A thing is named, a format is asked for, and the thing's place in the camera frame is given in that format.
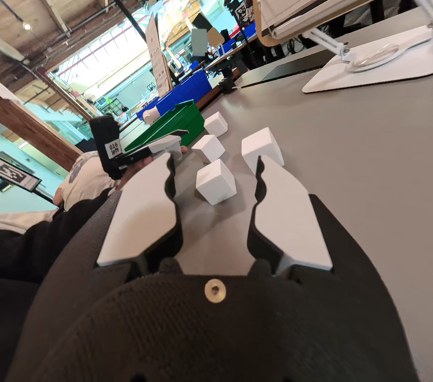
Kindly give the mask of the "person's left forearm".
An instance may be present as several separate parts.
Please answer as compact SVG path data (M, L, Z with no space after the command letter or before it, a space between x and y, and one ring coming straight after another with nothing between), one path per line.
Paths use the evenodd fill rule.
M52 221L41 221L24 233L11 226L0 232L0 278L41 283L62 250L98 209L116 193L103 190L93 200L82 200Z

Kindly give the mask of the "framed marker sign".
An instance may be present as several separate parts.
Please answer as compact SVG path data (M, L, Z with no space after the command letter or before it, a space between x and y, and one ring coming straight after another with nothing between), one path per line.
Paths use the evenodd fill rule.
M31 169L1 151L0 184L1 191L10 185L36 194L38 186L41 184L41 179L36 177Z

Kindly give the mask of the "person's left hand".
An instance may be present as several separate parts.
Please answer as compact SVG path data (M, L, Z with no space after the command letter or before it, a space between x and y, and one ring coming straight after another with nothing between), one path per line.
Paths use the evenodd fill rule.
M153 157L149 156L127 167L116 190L121 190L139 171L153 162Z

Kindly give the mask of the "person's dark clothing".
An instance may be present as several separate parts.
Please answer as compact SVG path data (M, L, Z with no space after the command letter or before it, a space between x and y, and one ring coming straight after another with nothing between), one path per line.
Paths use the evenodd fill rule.
M39 284L0 280L0 380L4 381L14 357L23 324Z

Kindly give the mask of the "white roll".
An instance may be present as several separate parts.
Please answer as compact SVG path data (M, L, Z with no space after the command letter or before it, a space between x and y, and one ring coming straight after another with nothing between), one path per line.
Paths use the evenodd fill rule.
M158 119L160 119L161 114L158 108L155 106L153 108L145 109L143 111L141 119L147 125L153 125Z

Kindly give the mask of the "grey desk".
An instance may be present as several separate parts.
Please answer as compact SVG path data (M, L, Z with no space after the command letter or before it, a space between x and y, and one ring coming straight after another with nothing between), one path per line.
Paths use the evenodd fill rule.
M203 167L189 152L176 170L184 245L193 275L244 275L256 179L241 155L246 136L269 127L285 168L317 195L369 256L398 309L416 369L432 381L432 76L350 90L304 94L317 71L259 83L275 67L315 47L245 73L238 89L202 114L220 112L219 139L237 194L216 206L196 191Z

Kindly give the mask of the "blue plastic bin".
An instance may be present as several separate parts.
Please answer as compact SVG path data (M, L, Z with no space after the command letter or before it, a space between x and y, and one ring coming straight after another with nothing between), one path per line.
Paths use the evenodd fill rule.
M197 103L212 90L206 72L201 69L192 76L173 88L167 95L159 99L156 108L163 116L168 111L174 110L177 104L193 100Z

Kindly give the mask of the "black desk mat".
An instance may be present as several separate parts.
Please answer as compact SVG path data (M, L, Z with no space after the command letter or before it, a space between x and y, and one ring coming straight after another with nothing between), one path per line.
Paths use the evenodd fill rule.
M302 61L288 62L275 67L260 81L260 83L266 83L281 78L286 78L288 76L294 76L301 73L321 69L325 66L327 62L329 62L329 60L314 60L310 63Z

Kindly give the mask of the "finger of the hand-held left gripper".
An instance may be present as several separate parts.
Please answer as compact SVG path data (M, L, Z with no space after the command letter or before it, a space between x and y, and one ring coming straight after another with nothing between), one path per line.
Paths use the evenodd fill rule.
M150 143L151 157L156 159L163 153L170 153L175 161L179 161L183 156L181 147L181 137L162 137Z
M144 147L149 149L167 149L175 143L180 144L181 138L188 134L188 130L175 130L165 136L156 139L155 141L145 144Z

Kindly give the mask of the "white foam cube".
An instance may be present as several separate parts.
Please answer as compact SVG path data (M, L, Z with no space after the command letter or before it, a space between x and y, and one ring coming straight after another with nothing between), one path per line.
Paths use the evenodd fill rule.
M265 127L241 141L241 155L253 174L256 174L258 157L266 155L280 166L284 158L269 127Z
M192 152L205 164L219 159L226 151L215 135L205 135L192 148Z
M209 135L219 137L228 131L228 124L220 112L216 112L204 121L204 129Z
M196 189L212 206L237 194L235 178L221 159L198 170Z

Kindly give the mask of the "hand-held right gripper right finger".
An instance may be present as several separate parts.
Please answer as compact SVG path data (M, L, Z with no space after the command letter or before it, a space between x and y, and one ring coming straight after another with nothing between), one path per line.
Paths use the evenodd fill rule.
M258 157L256 179L249 253L267 261L275 276L292 266L331 271L333 263L306 188L267 155Z

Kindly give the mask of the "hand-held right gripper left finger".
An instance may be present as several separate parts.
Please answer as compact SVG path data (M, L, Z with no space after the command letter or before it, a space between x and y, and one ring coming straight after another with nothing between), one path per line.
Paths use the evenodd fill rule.
M176 256L183 232L175 195L175 160L165 152L123 187L97 266L132 263L145 276Z

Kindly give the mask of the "standing instruction board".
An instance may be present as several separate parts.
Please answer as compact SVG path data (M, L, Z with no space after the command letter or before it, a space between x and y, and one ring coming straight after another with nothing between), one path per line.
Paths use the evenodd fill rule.
M160 99L164 98L173 88L167 60L161 49L161 42L154 14L151 15L145 30L146 43L152 64L156 90Z

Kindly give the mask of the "green plastic bin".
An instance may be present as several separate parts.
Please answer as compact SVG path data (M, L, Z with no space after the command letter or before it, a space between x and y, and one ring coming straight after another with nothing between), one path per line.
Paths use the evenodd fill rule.
M188 146L204 131L204 118L194 101L186 101L175 105L152 125L140 121L131 125L120 135L120 144L124 152L168 135L176 130L186 130L187 135L181 137L181 145Z

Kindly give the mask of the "white board stand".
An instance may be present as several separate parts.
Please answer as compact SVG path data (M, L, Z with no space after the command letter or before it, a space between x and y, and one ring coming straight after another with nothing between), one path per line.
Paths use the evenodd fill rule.
M302 89L305 94L404 81L433 73L433 0L413 0L425 26L349 49L317 28L303 33L335 54Z

